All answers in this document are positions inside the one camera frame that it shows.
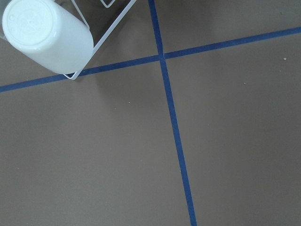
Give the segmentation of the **white plastic cup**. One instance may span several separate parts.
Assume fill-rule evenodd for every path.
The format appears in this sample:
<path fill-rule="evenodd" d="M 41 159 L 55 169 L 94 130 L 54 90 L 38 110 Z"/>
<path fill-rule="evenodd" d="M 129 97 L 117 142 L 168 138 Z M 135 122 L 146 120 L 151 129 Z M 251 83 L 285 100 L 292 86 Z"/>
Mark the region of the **white plastic cup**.
<path fill-rule="evenodd" d="M 54 73 L 83 69 L 92 57 L 89 28 L 52 0 L 12 0 L 3 12 L 7 41 Z"/>

